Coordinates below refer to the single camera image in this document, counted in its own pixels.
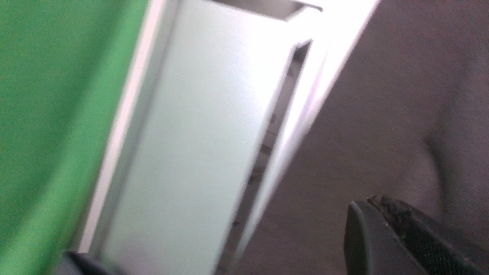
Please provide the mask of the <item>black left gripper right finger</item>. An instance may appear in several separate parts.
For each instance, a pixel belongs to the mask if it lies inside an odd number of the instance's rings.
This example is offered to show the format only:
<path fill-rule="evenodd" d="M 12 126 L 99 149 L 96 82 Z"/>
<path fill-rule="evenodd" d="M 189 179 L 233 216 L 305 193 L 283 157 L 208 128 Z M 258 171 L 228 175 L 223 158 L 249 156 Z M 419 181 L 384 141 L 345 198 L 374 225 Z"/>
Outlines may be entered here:
<path fill-rule="evenodd" d="M 373 196 L 348 205 L 348 275 L 487 275 L 489 254 L 411 205 Z"/>

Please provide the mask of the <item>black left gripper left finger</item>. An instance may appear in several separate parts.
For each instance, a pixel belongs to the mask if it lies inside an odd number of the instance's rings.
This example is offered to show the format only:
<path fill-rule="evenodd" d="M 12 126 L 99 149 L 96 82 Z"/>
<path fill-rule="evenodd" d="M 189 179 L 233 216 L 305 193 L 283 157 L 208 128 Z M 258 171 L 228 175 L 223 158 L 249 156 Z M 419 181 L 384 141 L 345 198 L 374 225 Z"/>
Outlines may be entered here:
<path fill-rule="evenodd" d="M 87 254 L 65 251 L 57 266 L 58 275 L 117 275 Z"/>

